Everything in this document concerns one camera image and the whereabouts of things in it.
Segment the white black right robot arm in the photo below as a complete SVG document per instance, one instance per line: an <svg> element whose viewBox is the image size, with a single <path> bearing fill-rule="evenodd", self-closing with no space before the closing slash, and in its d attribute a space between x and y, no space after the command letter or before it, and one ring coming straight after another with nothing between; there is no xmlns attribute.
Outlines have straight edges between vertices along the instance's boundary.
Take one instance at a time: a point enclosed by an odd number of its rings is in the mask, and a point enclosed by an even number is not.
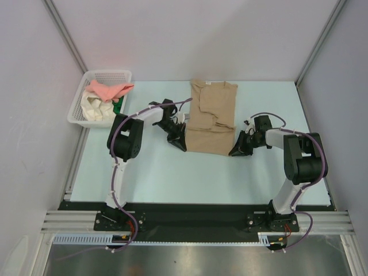
<svg viewBox="0 0 368 276"><path fill-rule="evenodd" d="M283 150L283 167L286 179L263 214L248 214L250 232L298 231L296 206L311 186L327 176L328 164L318 133L303 133L272 125L269 112L261 112L245 121L246 130L229 152L229 156L251 156L254 149L277 147Z"/></svg>

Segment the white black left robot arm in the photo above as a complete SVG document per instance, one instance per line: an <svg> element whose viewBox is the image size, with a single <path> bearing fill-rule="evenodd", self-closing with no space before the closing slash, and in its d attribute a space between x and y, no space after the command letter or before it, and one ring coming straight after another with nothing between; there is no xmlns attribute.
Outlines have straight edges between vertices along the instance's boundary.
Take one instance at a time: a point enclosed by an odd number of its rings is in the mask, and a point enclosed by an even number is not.
<svg viewBox="0 0 368 276"><path fill-rule="evenodd" d="M148 106L130 116L116 115L109 133L107 148L113 161L112 180L106 206L98 214L94 229L107 231L123 231L127 226L134 231L135 219L128 214L125 206L134 198L138 176L138 156L142 142L145 140L143 132L151 133L153 126L158 126L167 133L167 142L175 148L187 151L185 142L185 121L188 114L181 111L182 106L191 101L173 102L164 99L163 102L150 102Z"/></svg>

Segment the beige t shirt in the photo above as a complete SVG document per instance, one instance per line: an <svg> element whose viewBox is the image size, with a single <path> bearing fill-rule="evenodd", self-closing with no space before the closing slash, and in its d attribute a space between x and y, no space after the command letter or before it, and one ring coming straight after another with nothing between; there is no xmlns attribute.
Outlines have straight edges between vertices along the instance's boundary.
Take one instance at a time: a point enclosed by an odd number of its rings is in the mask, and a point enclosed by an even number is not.
<svg viewBox="0 0 368 276"><path fill-rule="evenodd" d="M235 141L237 84L190 82L191 97L185 142L189 152L227 156Z"/></svg>

